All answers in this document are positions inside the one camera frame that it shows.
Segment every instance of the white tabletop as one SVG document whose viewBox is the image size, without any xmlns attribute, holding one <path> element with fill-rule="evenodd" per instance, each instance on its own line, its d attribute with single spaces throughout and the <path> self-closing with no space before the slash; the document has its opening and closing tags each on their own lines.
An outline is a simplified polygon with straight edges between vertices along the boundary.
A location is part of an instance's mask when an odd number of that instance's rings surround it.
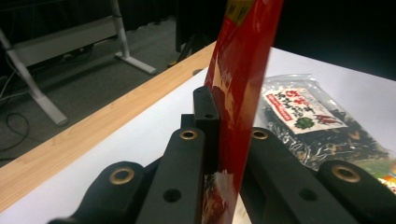
<svg viewBox="0 0 396 224">
<path fill-rule="evenodd" d="M 192 91 L 206 70 L 111 134 L 59 174 L 0 214 L 0 223 L 47 223 L 77 209 L 92 181 L 110 164 L 135 161 L 145 166 L 163 154 L 180 115 L 192 113 Z M 319 85 L 383 147 L 396 154 L 396 82 L 272 49 L 266 75 L 312 74 Z"/>
</svg>

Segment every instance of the red package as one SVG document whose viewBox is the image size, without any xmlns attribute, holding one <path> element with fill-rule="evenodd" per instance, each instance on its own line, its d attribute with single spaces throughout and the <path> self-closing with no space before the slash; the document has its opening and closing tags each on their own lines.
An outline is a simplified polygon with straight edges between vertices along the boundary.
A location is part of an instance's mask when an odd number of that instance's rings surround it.
<svg viewBox="0 0 396 224">
<path fill-rule="evenodd" d="M 229 0 L 205 85 L 220 115 L 219 171 L 205 179 L 204 223 L 231 223 L 282 0 Z"/>
</svg>

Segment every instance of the gray carpet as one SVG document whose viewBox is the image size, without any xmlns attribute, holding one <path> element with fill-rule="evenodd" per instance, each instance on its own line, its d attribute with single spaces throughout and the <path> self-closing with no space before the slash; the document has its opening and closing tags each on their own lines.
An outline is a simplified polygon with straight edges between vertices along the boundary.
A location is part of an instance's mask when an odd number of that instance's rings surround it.
<svg viewBox="0 0 396 224">
<path fill-rule="evenodd" d="M 128 32 L 127 37 L 131 56 L 157 68 L 157 74 L 178 57 L 173 18 Z M 119 42 L 109 39 L 95 44 L 91 53 L 35 68 L 32 75 L 37 85 L 64 112 L 69 122 L 63 127 L 56 126 L 29 94 L 12 97 L 0 108 L 0 160 L 19 157 L 154 77 L 115 59 L 118 51 Z M 27 91 L 20 80 L 12 85 L 13 94 Z M 10 160 L 0 161 L 0 166 L 8 162 Z"/>
</svg>

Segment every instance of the seaweed package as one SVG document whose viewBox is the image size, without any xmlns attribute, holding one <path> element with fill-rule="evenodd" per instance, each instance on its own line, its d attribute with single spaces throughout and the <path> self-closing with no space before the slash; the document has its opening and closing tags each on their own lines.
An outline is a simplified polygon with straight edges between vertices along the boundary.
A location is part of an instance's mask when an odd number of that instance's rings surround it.
<svg viewBox="0 0 396 224">
<path fill-rule="evenodd" d="M 305 166 L 389 159 L 389 153 L 309 75 L 268 77 L 259 116 Z"/>
</svg>

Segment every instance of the white label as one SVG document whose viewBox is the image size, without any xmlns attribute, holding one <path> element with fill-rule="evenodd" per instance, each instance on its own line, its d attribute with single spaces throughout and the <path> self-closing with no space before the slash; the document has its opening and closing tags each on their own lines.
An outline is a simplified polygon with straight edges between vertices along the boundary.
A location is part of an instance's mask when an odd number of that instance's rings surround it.
<svg viewBox="0 0 396 224">
<path fill-rule="evenodd" d="M 347 127 L 304 88 L 268 91 L 264 97 L 296 134 Z"/>
</svg>

